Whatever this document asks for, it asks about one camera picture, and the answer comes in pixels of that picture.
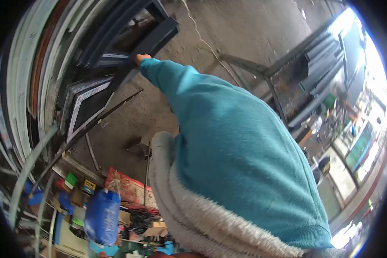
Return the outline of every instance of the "metal frame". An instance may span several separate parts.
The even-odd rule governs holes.
[[[178,34],[178,23],[172,18],[168,17],[161,22],[152,32],[150,32],[139,44],[133,49],[129,56],[129,62],[123,62],[123,66],[119,68],[114,76],[109,88],[112,91],[118,89],[119,85],[129,79],[129,75],[134,70],[134,57],[136,54],[150,54],[154,56],[163,48],[170,39]]]
[[[135,96],[137,96],[139,93],[141,93],[143,90],[139,90],[138,92],[136,92],[135,94],[133,94],[132,96],[130,96],[129,98],[123,100],[122,102],[120,102],[119,104],[117,104],[116,106],[114,106],[113,108],[111,108],[109,111],[105,112],[104,114],[102,114],[101,116],[99,116],[98,118],[94,119],[93,121],[91,121],[89,124],[87,124],[82,131],[80,131],[70,142],[66,143],[65,145],[61,146],[60,150],[56,153],[56,155],[54,156],[53,160],[51,160],[46,168],[43,170],[43,172],[40,174],[39,178],[37,178],[36,180],[36,183],[33,185],[32,187],[32,190],[30,192],[30,194],[34,193],[34,191],[36,190],[36,188],[38,187],[39,185],[39,182],[41,181],[41,179],[43,179],[43,177],[46,175],[46,173],[56,164],[56,162],[62,157],[62,154],[67,150],[69,149],[70,147],[73,146],[73,144],[75,144],[80,138],[82,138],[88,131],[90,131],[90,129],[92,129],[95,125],[97,125],[97,122],[101,119],[104,119],[106,118],[107,116],[109,116],[111,113],[113,113],[115,110],[117,110],[118,108],[120,108],[121,106],[123,106],[124,104],[126,104],[128,101],[132,100]]]
[[[102,57],[99,59],[99,61],[94,66],[95,68],[98,67],[111,67],[111,66],[119,66],[129,58],[128,53],[124,52],[106,52],[102,55]]]
[[[97,86],[97,87],[95,87],[95,88],[93,88],[93,89],[91,89],[89,91],[86,91],[86,92],[83,92],[83,93],[77,95],[77,97],[76,97],[77,99],[75,101],[75,106],[73,107],[73,111],[72,111],[72,117],[71,117],[70,124],[69,124],[69,130],[68,130],[68,135],[67,135],[66,142],[70,142],[70,140],[72,140],[72,138],[80,130],[82,130],[96,116],[98,116],[100,113],[102,113],[105,110],[105,108],[108,106],[110,100],[112,99],[112,97],[114,95],[114,92],[111,93],[111,96],[109,97],[108,101],[106,102],[106,104],[99,111],[97,111],[92,116],[90,116],[89,119],[87,119],[82,125],[80,125],[76,130],[74,130],[74,127],[75,127],[75,124],[76,124],[76,119],[77,119],[77,114],[79,113],[80,105],[82,104],[82,102],[84,100],[86,100],[87,98],[95,95],[96,93],[101,92],[102,90],[109,90],[108,86],[109,86],[110,83],[111,82],[104,83],[104,84],[99,85],[99,86]]]
[[[142,9],[151,13],[155,20],[164,21],[168,15],[158,0],[124,0],[117,6],[111,7],[112,12],[93,34],[86,48],[83,49],[79,64],[94,68],[104,53],[109,52],[112,39],[121,33],[135,14]]]
[[[60,118],[60,127],[59,127],[60,133],[62,135],[66,132],[66,121],[68,119],[68,115],[70,114],[71,105],[75,95],[81,91],[87,90],[96,85],[110,82],[112,79],[113,79],[113,76],[109,76],[105,78],[91,80],[88,82],[79,81],[67,86],[66,94],[64,96],[64,104],[63,104],[62,115]]]
[[[244,69],[251,74],[258,76],[264,80],[266,80],[269,90],[272,94],[272,98],[275,102],[275,106],[277,108],[277,111],[279,113],[279,116],[283,123],[285,125],[288,124],[288,121],[285,117],[284,111],[281,107],[281,104],[278,100],[278,95],[274,90],[273,84],[270,80],[270,77],[272,77],[281,67],[286,65],[290,60],[292,60],[295,56],[300,54],[304,49],[306,49],[320,34],[324,33],[328,27],[335,21],[336,17],[332,17],[327,22],[325,22],[320,28],[318,28],[314,33],[312,33],[310,36],[308,36],[303,42],[301,42],[298,46],[296,46],[294,49],[292,49],[288,54],[284,55],[281,59],[276,61],[273,65],[270,67],[266,67],[261,64],[257,64],[255,62],[242,59],[239,57],[234,57],[229,54],[220,53],[220,60],[227,62],[228,64],[235,65],[241,69]]]

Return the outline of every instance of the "plastic bag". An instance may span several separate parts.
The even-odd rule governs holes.
[[[118,233],[120,198],[113,191],[103,189],[88,201],[84,218],[84,232],[89,239],[104,246],[112,246]]]

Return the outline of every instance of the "concrete floor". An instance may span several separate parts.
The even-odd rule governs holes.
[[[180,32],[157,55],[199,72],[235,83],[195,32],[181,1],[164,4],[168,14],[175,14]],[[331,17],[323,0],[188,0],[192,17],[202,38],[216,50],[269,66],[306,38]],[[334,3],[332,11],[341,6]],[[253,85],[259,82],[247,76]],[[178,134],[178,122],[166,98],[140,74],[115,93],[110,107],[137,90],[144,91],[119,108],[90,132],[90,140],[103,173],[110,166],[131,178],[144,181],[146,161],[127,151],[129,141],[142,137],[148,143],[156,132]],[[73,156],[94,170],[85,138],[76,145]]]

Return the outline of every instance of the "metal pipe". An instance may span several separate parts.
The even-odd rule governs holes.
[[[94,153],[93,153],[92,144],[90,143],[89,134],[86,133],[85,137],[86,137],[86,142],[88,143],[88,148],[89,148],[90,155],[92,156],[94,168],[96,168],[97,172],[100,172],[99,165],[97,164],[96,157],[94,156]]]
[[[49,257],[48,258],[52,258],[53,229],[54,229],[54,222],[56,221],[56,214],[57,214],[57,209],[54,209],[52,221],[50,222],[49,246],[47,247],[49,249]]]
[[[17,169],[17,167],[13,163],[13,161],[10,160],[9,155],[7,155],[7,152],[5,151],[5,148],[2,145],[2,142],[0,142],[0,151],[2,152],[3,156],[5,157],[7,163],[10,165],[11,169],[13,169],[13,171],[16,171],[19,174],[20,173],[19,170]]]
[[[146,194],[147,194],[147,187],[148,187],[148,175],[149,175],[149,162],[150,162],[150,155],[151,155],[151,142],[148,143],[148,160],[146,162],[146,175],[145,175],[145,188],[143,191],[143,205],[146,204]]]
[[[36,190],[40,180],[46,175],[46,173],[55,165],[55,163],[62,157],[63,152],[65,152],[68,148],[72,147],[80,138],[83,137],[90,129],[92,129],[95,125],[97,125],[97,122],[101,119],[104,119],[106,116],[110,115],[112,112],[123,106],[126,102],[130,101],[132,98],[134,98],[136,95],[141,93],[143,90],[139,90],[129,98],[123,100],[113,108],[111,108],[109,111],[101,115],[100,117],[94,119],[92,122],[88,123],[75,137],[72,138],[67,144],[65,144],[63,147],[60,148],[60,150],[57,152],[53,160],[47,165],[45,170],[40,174],[39,178],[36,180],[36,183],[33,185],[32,190],[30,191],[29,198],[32,197],[33,192]]]
[[[0,166],[0,172],[2,173],[5,173],[5,174],[8,174],[8,175],[15,175],[15,176],[18,176],[18,173],[13,171],[13,170],[10,170],[8,168],[3,168],[2,166]]]
[[[41,220],[43,218],[43,211],[45,210],[45,205],[46,205],[46,200],[47,200],[47,195],[49,194],[50,188],[52,187],[53,183],[53,178],[54,174],[52,173],[50,175],[49,180],[47,181],[45,192],[43,193],[43,198],[41,199],[40,206],[39,206],[39,211],[37,212],[37,226],[35,228],[35,257],[39,258],[40,257],[40,228],[41,228]]]
[[[31,152],[31,154],[26,160],[26,163],[24,164],[23,170],[20,172],[20,175],[17,178],[17,181],[13,189],[13,193],[11,195],[10,208],[9,208],[9,225],[11,229],[14,229],[14,226],[15,226],[17,207],[18,207],[21,193],[23,191],[23,187],[24,187],[24,184],[26,183],[27,177],[32,171],[37,158],[39,158],[41,154],[41,151],[46,147],[47,143],[52,139],[53,135],[56,132],[57,132],[57,124],[54,124],[46,133],[46,135],[36,145],[34,150]]]

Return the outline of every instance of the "metal rod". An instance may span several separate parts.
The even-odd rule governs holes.
[[[0,142],[0,151],[2,152],[11,169],[13,169],[13,171],[16,171],[19,174],[19,170],[17,169],[16,165],[10,160],[9,155],[7,155],[7,152],[5,151],[5,148],[2,145],[2,142]]]
[[[241,69],[244,69],[244,70],[246,70],[246,71],[248,71],[256,76],[259,76],[261,78],[264,78],[262,73],[265,70],[267,70],[267,67],[262,65],[262,64],[257,64],[255,62],[252,62],[252,61],[249,61],[246,59],[234,57],[230,54],[220,53],[220,59],[222,61],[227,62],[227,63],[231,63],[231,64],[233,64]]]
[[[55,173],[52,173],[50,175],[49,180],[47,181],[45,192],[43,193],[43,197],[42,197],[41,202],[40,202],[39,211],[37,212],[37,226],[35,228],[35,235],[36,235],[36,239],[35,239],[35,257],[36,258],[40,257],[40,236],[39,235],[40,235],[40,228],[41,228],[41,220],[43,218],[43,211],[45,210],[45,205],[47,203],[46,202],[47,195],[49,194],[50,188],[52,187],[54,174]]]
[[[50,222],[49,246],[48,246],[49,257],[48,258],[52,258],[53,229],[54,229],[54,222],[56,221],[56,214],[57,214],[57,209],[54,209],[53,216],[52,216],[52,221]]]
[[[94,153],[93,153],[92,144],[90,143],[89,134],[86,133],[86,134],[85,134],[85,137],[86,137],[86,142],[88,143],[88,148],[89,148],[90,155],[92,156],[94,168],[96,168],[96,171],[97,171],[97,172],[100,172],[99,165],[97,164],[96,157],[94,156]]]
[[[0,172],[2,173],[5,173],[5,174],[8,174],[8,175],[15,175],[15,176],[18,176],[18,173],[13,171],[13,170],[10,170],[8,168],[3,168],[2,166],[0,166]]]
[[[151,142],[148,143],[148,160],[146,161],[146,175],[145,175],[145,188],[143,191],[143,205],[146,204],[146,194],[147,194],[147,187],[148,187],[148,175],[149,175],[149,161],[151,155]]]
[[[244,75],[242,73],[242,71],[236,71],[232,65],[230,63],[227,63],[228,66],[231,68],[231,70],[233,71],[233,73],[235,74],[235,76],[239,79],[239,81],[241,82],[241,84],[243,85],[243,88],[248,90],[251,94],[254,95],[254,93],[252,92],[251,90],[251,86],[248,84],[248,82],[245,80],[244,78]]]
[[[72,138],[67,144],[65,144],[63,147],[60,148],[60,150],[57,152],[53,160],[47,165],[45,170],[40,174],[39,178],[36,180],[36,183],[33,185],[32,190],[30,191],[29,198],[32,197],[32,193],[36,190],[40,180],[46,175],[46,173],[55,165],[55,163],[62,157],[63,152],[65,152],[68,148],[72,147],[80,138],[82,138],[90,129],[92,129],[95,125],[97,125],[97,122],[101,119],[104,119],[105,117],[109,116],[112,112],[123,106],[126,102],[133,99],[136,95],[141,93],[143,90],[139,90],[129,98],[123,100],[113,108],[111,108],[109,111],[101,115],[100,117],[94,119],[92,122],[88,123],[75,137]]]
[[[23,191],[24,184],[26,183],[27,177],[32,171],[37,158],[39,158],[41,151],[46,147],[47,143],[52,139],[53,135],[57,132],[57,124],[54,124],[46,135],[40,140],[40,142],[36,145],[34,150],[31,152],[29,157],[24,164],[23,170],[20,172],[19,177],[15,183],[13,193],[11,195],[10,208],[9,208],[9,225],[11,229],[14,229],[16,213],[18,203],[20,201],[20,197]]]

